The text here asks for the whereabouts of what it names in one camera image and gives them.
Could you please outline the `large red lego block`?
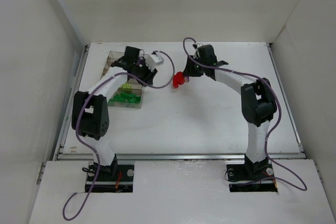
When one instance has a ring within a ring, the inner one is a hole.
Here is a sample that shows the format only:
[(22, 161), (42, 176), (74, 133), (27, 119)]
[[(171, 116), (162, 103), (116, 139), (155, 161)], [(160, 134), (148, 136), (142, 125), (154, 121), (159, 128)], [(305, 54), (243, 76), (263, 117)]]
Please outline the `large red lego block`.
[(172, 85), (174, 89), (177, 89), (179, 86), (183, 85), (186, 82), (186, 79), (183, 75), (183, 72), (179, 71), (173, 76)]

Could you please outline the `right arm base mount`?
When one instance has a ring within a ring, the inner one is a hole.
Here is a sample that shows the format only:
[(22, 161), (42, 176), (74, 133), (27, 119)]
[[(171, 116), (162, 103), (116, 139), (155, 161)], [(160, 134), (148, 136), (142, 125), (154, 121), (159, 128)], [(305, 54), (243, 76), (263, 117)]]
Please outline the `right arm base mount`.
[(249, 174), (244, 164), (227, 164), (226, 168), (225, 179), (231, 193), (278, 192), (275, 180), (266, 179), (274, 175), (270, 163), (254, 174)]

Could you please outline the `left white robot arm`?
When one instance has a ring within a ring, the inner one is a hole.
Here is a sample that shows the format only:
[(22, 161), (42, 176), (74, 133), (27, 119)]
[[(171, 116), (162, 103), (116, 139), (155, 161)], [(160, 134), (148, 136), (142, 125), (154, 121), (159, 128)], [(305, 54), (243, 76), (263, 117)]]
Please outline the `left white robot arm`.
[(118, 160), (107, 140), (108, 102), (130, 79), (151, 86), (157, 67), (163, 63), (159, 53), (142, 56), (139, 48), (127, 46), (119, 59), (108, 65), (106, 74), (89, 90), (77, 91), (73, 98), (71, 127), (77, 140), (94, 155), (92, 173), (114, 176)]

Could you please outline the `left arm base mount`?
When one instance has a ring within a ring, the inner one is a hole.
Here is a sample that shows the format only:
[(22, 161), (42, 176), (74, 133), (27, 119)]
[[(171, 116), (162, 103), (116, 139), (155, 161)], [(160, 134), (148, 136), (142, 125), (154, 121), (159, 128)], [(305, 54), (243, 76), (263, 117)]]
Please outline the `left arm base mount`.
[(95, 183), (93, 180), (96, 176), (97, 164), (91, 164), (83, 167), (82, 171), (87, 174), (85, 182), (85, 192), (89, 192), (91, 186), (92, 193), (132, 193), (134, 179), (134, 165), (117, 165), (113, 171), (101, 166), (97, 173)]

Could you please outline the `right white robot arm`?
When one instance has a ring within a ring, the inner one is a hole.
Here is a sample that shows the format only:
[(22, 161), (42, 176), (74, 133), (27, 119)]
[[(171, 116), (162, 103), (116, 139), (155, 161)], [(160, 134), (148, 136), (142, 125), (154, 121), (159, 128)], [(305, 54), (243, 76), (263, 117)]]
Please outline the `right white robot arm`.
[(244, 157), (244, 170), (255, 175), (268, 165), (265, 152), (266, 135), (274, 114), (277, 112), (276, 98), (267, 79), (254, 77), (235, 70), (224, 70), (228, 65), (218, 61), (212, 45), (193, 44), (195, 52), (187, 55), (184, 77), (203, 75), (225, 84), (240, 95), (241, 111), (248, 124), (248, 146)]

